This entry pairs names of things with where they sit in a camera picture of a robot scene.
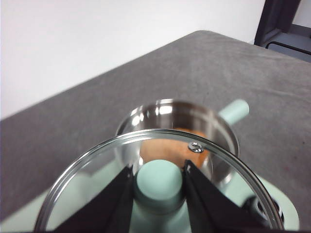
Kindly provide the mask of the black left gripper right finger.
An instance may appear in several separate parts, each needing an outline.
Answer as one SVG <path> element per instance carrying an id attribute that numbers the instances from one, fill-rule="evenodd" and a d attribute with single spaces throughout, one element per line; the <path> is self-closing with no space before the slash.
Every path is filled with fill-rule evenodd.
<path id="1" fill-rule="evenodd" d="M 268 233 L 270 230 L 218 190 L 191 160 L 183 171 L 193 233 Z"/>

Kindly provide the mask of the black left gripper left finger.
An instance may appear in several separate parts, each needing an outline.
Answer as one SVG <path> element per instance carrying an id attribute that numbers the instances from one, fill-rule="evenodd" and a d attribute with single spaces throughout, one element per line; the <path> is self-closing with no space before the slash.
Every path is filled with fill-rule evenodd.
<path id="1" fill-rule="evenodd" d="M 127 233 L 133 200 L 133 168 L 125 166 L 106 188 L 53 232 Z"/>

